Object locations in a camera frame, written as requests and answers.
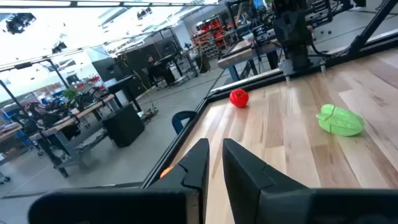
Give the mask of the blue chair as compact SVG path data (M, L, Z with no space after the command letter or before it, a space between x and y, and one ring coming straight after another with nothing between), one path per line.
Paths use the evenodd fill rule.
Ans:
M196 111L180 111L174 114L172 117L172 126L176 134L182 132L184 128L182 124L183 120L188 119L188 122L190 122L196 115L197 115Z

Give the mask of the red shelf rack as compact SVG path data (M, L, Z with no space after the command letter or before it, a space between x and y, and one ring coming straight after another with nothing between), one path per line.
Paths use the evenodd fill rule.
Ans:
M195 28L196 32L191 36L191 41L206 58L219 57L231 46L229 30L219 15L195 24Z

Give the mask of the person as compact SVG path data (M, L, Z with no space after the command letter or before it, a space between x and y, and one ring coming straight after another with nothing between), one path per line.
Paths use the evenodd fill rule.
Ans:
M165 77L166 70L165 68L158 66L156 61L154 60L152 55L147 56L147 63L148 63L148 76L152 84L154 84L157 88L159 87L157 84L156 78Z

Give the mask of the black cabinet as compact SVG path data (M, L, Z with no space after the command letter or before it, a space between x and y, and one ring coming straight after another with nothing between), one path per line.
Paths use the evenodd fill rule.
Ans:
M137 111L130 104L105 117L102 123L118 148L130 146L145 129Z

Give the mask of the wooden workbench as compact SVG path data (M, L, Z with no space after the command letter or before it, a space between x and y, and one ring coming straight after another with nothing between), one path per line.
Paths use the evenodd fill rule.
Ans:
M84 100L85 95L78 95L68 103L62 103L58 108L51 108L38 102L19 105L17 113L12 114L10 124L0 126L0 142L22 131L22 141L28 140L37 149L41 149L50 159L53 167L64 177L68 177L66 167L86 167L83 155L96 146L107 136L102 132L99 137L84 144L91 135L103 128L102 107L108 107L111 112L118 106L111 101L113 94L94 98L88 106L76 107L76 100Z

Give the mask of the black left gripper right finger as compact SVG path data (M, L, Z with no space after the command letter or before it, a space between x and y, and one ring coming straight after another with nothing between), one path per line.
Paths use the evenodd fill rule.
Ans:
M308 187L232 139L223 140L223 173L235 224L305 224Z

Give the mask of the light green toy cabbage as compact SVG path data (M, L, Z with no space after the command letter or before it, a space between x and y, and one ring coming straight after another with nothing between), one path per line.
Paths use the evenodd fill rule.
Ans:
M336 105L323 105L316 115L319 126L330 134L354 136L364 130L364 119Z

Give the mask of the table with grey-blue legs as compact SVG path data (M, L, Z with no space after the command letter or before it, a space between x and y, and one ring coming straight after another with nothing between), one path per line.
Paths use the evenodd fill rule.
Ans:
M268 44L262 46L255 46L254 42L242 40L233 46L229 52L223 55L217 62L217 66L229 71L232 81L240 81L240 76L236 70L235 65L242 62L249 62L252 67L253 74L257 75L258 71L254 64L254 59L261 60L263 55L266 55L271 70L276 69L279 62L277 51L280 49L276 39L271 40Z

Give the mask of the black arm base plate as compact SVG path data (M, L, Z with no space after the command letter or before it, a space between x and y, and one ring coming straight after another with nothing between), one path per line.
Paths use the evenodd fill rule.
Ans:
M307 59L307 64L301 67L294 67L293 61L288 58L282 62L279 62L278 66L282 70L285 77L299 77L312 72L321 71L321 67L324 66L325 60L321 57L310 57Z

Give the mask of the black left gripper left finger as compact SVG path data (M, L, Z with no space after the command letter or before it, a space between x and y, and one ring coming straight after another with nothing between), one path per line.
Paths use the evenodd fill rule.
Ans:
M208 192L210 145L201 138L163 177L150 209L152 224L204 224Z

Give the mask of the small green potted plant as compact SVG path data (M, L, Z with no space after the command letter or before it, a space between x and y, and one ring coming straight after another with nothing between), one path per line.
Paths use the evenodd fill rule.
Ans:
M72 101L76 98L77 91L76 91L76 89L73 89L73 88L67 88L63 91L62 95L65 98L67 98L69 101Z

